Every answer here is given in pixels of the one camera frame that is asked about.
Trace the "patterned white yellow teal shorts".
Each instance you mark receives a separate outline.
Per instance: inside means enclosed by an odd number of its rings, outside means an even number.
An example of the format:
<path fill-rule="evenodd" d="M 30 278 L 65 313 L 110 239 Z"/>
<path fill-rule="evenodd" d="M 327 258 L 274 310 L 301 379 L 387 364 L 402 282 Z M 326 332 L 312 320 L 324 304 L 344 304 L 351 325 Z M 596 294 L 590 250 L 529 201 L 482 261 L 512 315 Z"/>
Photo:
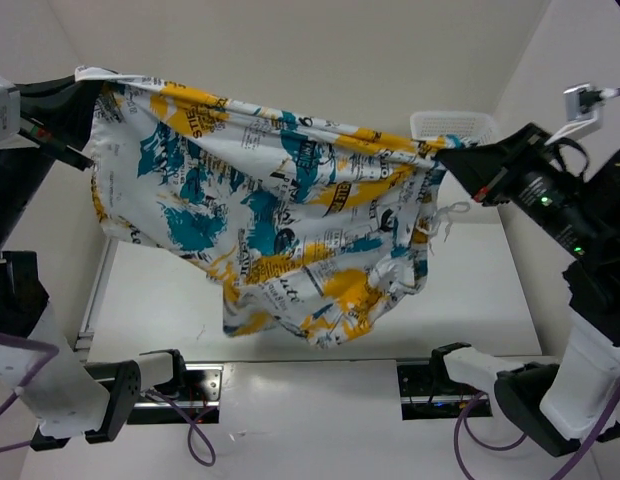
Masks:
<path fill-rule="evenodd" d="M 100 89 L 89 144 L 104 233 L 203 270 L 227 336 L 282 328 L 327 349 L 424 288 L 450 213 L 436 156 L 469 138 L 413 140 L 97 67 L 74 78 Z"/>

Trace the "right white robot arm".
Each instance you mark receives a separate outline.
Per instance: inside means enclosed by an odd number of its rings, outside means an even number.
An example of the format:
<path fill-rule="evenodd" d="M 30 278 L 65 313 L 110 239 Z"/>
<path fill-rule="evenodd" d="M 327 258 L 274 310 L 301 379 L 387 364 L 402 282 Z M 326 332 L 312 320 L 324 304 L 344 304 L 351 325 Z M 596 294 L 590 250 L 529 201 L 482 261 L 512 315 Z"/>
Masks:
<path fill-rule="evenodd" d="M 561 457 L 620 437 L 620 149 L 594 174 L 568 171 L 534 124 L 491 145 L 446 149 L 437 160 L 479 204 L 510 202 L 572 257 L 563 277 L 572 328 L 562 359 L 521 364 L 459 342 L 435 349 L 430 385 L 466 384 L 548 454 Z"/>

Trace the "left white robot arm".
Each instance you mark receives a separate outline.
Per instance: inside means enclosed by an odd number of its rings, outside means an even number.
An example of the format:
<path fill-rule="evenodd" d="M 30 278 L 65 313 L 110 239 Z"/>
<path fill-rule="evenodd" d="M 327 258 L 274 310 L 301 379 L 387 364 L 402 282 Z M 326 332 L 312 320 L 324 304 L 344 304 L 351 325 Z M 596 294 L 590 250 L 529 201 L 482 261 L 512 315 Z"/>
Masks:
<path fill-rule="evenodd" d="M 84 365 L 58 329 L 33 251 L 7 251 L 11 235 L 55 162 L 84 171 L 101 84 L 65 77 L 13 84 L 0 77 L 0 379 L 38 421 L 27 447 L 45 451 L 82 436 L 112 442 L 140 397 L 181 398 L 190 385 L 176 350 Z"/>

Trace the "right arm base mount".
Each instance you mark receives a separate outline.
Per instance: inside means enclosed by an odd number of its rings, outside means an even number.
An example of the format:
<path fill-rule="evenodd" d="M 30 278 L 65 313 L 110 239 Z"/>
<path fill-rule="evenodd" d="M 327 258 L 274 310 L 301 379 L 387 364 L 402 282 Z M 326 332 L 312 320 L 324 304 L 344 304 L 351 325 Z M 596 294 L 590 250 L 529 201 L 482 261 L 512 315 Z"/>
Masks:
<path fill-rule="evenodd" d="M 404 421 L 457 419 L 478 391 L 436 380 L 427 361 L 398 361 L 397 381 Z"/>

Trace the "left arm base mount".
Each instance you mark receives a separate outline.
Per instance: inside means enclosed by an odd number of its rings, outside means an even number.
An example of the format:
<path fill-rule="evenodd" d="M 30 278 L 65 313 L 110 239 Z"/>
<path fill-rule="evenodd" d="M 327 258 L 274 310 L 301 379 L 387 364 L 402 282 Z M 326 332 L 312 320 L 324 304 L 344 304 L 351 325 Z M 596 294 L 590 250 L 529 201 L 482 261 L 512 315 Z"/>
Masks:
<path fill-rule="evenodd" d="M 139 375 L 122 372 L 115 364 L 95 363 L 86 366 L 88 373 L 110 393 L 121 386 L 122 398 L 131 403 L 127 425 L 185 424 L 185 419 L 169 403 L 160 397 L 147 398 L 140 391 Z M 221 364 L 190 363 L 185 365 L 182 383 L 177 390 L 161 392 L 170 398 L 189 418 L 197 424 L 217 424 L 223 380 Z"/>

